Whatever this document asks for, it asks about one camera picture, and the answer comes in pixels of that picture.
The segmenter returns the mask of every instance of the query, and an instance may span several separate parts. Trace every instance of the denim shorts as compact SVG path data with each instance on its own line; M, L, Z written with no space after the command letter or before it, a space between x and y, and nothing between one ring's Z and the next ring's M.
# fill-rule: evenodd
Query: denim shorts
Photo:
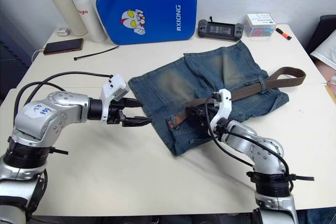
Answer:
M207 128L189 116L171 129L186 102L206 98L220 89L235 91L259 82L264 87L267 72L254 62L246 45L239 41L230 47L184 54L184 57L142 76L134 77L129 86L152 120L156 132L176 156L211 140ZM264 90L233 102L230 120L239 122L266 115L289 101L278 89Z

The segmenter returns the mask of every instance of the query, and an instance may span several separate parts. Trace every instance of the water bottle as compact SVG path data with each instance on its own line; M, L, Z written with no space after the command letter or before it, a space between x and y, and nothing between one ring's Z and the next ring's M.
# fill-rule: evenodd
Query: water bottle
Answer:
M72 0L94 42L102 42L107 36L90 0Z
M78 12L72 0L52 0L65 21L68 23L70 30L77 36L87 34L88 31L80 19Z

